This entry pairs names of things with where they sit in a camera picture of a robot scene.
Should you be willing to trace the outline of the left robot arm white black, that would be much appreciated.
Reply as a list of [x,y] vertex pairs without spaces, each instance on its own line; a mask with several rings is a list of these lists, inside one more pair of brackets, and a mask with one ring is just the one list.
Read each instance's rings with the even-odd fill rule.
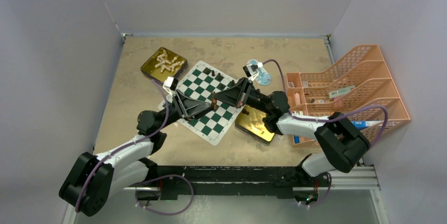
[[84,152],[75,161],[59,190],[59,197],[88,217],[98,213],[108,197],[134,183],[145,187],[157,181],[157,165],[147,157],[157,152],[167,135],[166,126],[180,119],[199,119],[216,108],[175,91],[172,102],[160,111],[142,111],[137,134],[128,142],[103,153]]

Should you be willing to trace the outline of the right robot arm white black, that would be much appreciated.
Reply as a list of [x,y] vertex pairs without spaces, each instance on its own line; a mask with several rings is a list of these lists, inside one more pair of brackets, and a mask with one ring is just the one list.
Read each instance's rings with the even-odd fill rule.
[[248,105],[264,112],[263,123],[271,133],[315,140],[322,151],[311,154],[297,166],[296,179],[304,186],[332,170],[349,173],[371,146],[346,115],[339,112],[329,117],[293,115],[284,91],[264,95],[246,77],[215,93],[213,98],[235,108]]

